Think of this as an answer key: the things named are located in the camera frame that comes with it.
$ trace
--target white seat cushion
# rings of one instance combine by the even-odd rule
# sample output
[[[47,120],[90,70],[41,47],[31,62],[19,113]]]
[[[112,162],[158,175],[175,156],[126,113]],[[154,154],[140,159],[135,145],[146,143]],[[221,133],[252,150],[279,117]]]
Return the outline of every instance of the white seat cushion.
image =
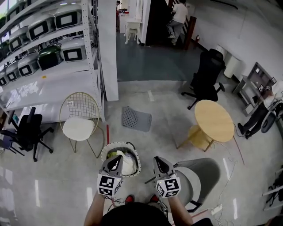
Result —
[[[90,137],[94,126],[94,122],[91,120],[71,117],[64,123],[63,133],[70,139],[82,141]]]

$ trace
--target metal rack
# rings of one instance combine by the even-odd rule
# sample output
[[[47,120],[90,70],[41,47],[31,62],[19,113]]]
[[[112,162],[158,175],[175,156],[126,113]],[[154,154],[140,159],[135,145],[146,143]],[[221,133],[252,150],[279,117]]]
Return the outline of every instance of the metal rack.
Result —
[[[37,0],[13,17],[11,21],[6,23],[5,26],[0,29],[0,35],[3,36],[5,32],[17,25],[17,23],[23,21],[28,16],[31,16],[33,12],[54,3],[55,1],[53,0]],[[93,4],[94,15],[96,15],[96,6],[97,4]],[[83,31],[84,34],[87,59],[70,63],[63,61],[55,67],[44,71],[39,69],[28,77],[21,77],[14,82],[10,82],[3,88],[0,87],[1,99],[6,99],[6,103],[2,105],[0,104],[0,107],[5,113],[9,110],[23,109],[21,113],[22,116],[28,114],[30,109],[35,106],[35,113],[43,115],[43,123],[58,122],[62,102],[71,93],[81,91],[90,94],[96,100],[100,118],[102,122],[105,121],[104,90],[101,89],[101,80],[103,80],[103,76],[101,72],[101,62],[99,61],[100,52],[97,19],[95,19],[95,21],[93,19],[96,17],[93,17],[91,14],[88,0],[81,0],[81,7],[82,24],[57,30],[42,38],[31,41],[29,44],[1,61],[0,66],[3,66],[19,54],[30,48],[36,47],[41,43],[80,31]],[[94,47],[91,45],[91,36],[97,38],[97,40],[94,41]]]

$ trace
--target white table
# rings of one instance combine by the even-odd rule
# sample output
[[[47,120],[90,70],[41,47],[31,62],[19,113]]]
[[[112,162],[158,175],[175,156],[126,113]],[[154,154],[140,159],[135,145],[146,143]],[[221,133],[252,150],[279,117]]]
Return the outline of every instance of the white table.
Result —
[[[139,44],[138,39],[140,38],[140,35],[141,35],[141,24],[142,22],[139,20],[136,20],[135,18],[130,18],[126,20],[126,33],[125,33],[126,42],[125,44],[128,44],[128,41],[130,39],[130,29],[137,30],[137,43]]]

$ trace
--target person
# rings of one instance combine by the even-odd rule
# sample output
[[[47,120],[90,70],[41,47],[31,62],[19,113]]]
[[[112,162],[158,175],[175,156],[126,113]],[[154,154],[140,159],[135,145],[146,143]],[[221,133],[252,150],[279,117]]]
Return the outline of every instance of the person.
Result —
[[[120,29],[120,19],[119,19],[119,10],[118,6],[121,4],[120,1],[116,1],[116,31],[119,31]]]
[[[173,19],[167,24],[168,32],[170,36],[168,38],[172,39],[172,44],[176,45],[178,37],[181,34],[182,27],[184,26],[186,16],[187,16],[187,7],[184,5],[186,0],[180,0],[180,4],[175,4],[173,8]]]
[[[268,87],[265,91],[264,96],[266,98],[264,101],[259,104],[256,111],[252,114],[250,119],[247,121],[245,125],[238,123],[238,128],[242,135],[245,135],[246,139],[250,138],[252,135],[257,133],[260,128],[261,124],[268,113],[268,110],[272,106],[274,101],[278,101],[282,98],[283,95],[283,81],[279,81],[275,83],[272,87]]]
[[[268,220],[266,224],[262,224],[258,226],[281,226],[281,225],[283,225],[283,214],[279,214],[278,216]]]
[[[130,195],[125,205],[118,206],[103,216],[105,198],[96,193],[86,215],[84,226],[171,226],[156,195],[153,195],[148,204],[134,202]],[[193,223],[192,218],[177,196],[168,198],[171,213],[176,226],[212,226],[210,219],[205,218]]]

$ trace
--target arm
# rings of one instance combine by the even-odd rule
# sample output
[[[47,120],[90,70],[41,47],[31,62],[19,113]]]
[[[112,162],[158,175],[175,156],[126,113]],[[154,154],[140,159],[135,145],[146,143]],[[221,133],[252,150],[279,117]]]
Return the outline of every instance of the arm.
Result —
[[[174,8],[173,8],[173,10],[172,10],[172,13],[176,13],[176,11],[177,11],[177,4],[174,5]]]
[[[87,216],[84,220],[84,226],[98,226],[103,217],[105,199],[102,195],[96,193],[93,198],[92,205],[90,206]]]
[[[171,213],[176,226],[190,226],[193,220],[177,196],[168,198]]]

